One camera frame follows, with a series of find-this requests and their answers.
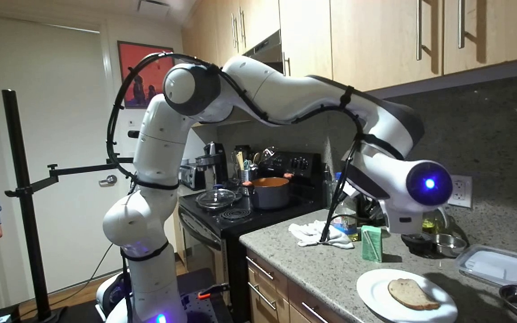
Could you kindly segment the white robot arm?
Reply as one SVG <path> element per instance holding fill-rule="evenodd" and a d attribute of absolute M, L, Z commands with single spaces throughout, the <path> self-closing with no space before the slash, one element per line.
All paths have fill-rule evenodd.
<path fill-rule="evenodd" d="M 178 201 L 178 170 L 190 127 L 219 124 L 242 109 L 265 125 L 291 125 L 336 109 L 357 125 L 343 179 L 375 199 L 393 233 L 414 233 L 425 212 L 452 194 L 450 174 L 436 161 L 411 161 L 423 134 L 407 106 L 375 98 L 319 77 L 287 77 L 246 55 L 215 66 L 181 54 L 147 106 L 129 172 L 136 190 L 118 199 L 102 231 L 120 247 L 129 292 L 104 323 L 187 323 L 163 222 Z"/>

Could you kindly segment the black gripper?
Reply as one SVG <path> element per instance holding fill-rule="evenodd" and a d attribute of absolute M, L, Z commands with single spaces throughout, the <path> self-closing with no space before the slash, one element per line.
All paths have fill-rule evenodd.
<path fill-rule="evenodd" d="M 389 212 L 388 226 L 391 233 L 414 235 L 422 231 L 423 215 L 411 212 Z"/>

